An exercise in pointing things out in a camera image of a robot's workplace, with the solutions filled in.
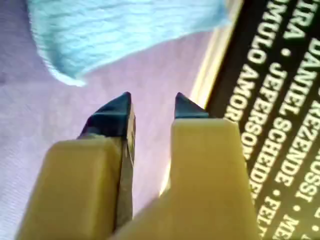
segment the gold border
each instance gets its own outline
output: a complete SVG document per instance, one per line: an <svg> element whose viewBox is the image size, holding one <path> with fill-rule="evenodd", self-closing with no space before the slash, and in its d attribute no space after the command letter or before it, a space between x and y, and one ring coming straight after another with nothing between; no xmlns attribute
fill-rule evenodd
<svg viewBox="0 0 320 240"><path fill-rule="evenodd" d="M190 95L190 99L202 108L207 106L243 3L243 0L226 0L231 23L214 30L209 40Z"/></svg>

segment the black sign with white text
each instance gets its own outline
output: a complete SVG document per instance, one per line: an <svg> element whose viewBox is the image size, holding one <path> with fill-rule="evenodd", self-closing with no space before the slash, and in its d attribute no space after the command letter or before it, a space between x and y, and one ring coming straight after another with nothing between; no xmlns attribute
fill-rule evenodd
<svg viewBox="0 0 320 240"><path fill-rule="evenodd" d="M239 124L262 239L320 239L320 0L246 0L207 110Z"/></svg>

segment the blue knit cloth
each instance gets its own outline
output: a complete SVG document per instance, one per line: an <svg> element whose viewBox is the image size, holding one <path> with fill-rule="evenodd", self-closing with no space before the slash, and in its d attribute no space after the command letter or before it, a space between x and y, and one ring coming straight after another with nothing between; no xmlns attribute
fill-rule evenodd
<svg viewBox="0 0 320 240"><path fill-rule="evenodd" d="M225 0L28 0L33 38L67 85L101 65L227 22Z"/></svg>

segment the black label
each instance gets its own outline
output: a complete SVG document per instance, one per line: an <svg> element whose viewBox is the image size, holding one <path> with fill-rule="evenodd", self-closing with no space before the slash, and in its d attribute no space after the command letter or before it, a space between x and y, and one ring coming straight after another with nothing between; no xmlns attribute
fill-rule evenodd
<svg viewBox="0 0 320 240"><path fill-rule="evenodd" d="M207 110L239 124L262 238L320 238L320 0L245 1Z"/></svg>

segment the lavender fabric surface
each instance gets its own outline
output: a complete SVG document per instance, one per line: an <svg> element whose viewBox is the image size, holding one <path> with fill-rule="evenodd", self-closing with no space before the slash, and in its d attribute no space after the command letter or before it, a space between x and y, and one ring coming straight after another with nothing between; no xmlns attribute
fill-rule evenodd
<svg viewBox="0 0 320 240"><path fill-rule="evenodd" d="M101 65L226 23L225 0L28 0L33 38L67 85Z"/></svg>
<svg viewBox="0 0 320 240"><path fill-rule="evenodd" d="M136 113L133 207L158 195L177 92L188 96L211 33L158 44L101 67L85 87L57 81L37 54L23 0L0 0L0 240L14 239L47 149L125 91Z"/></svg>

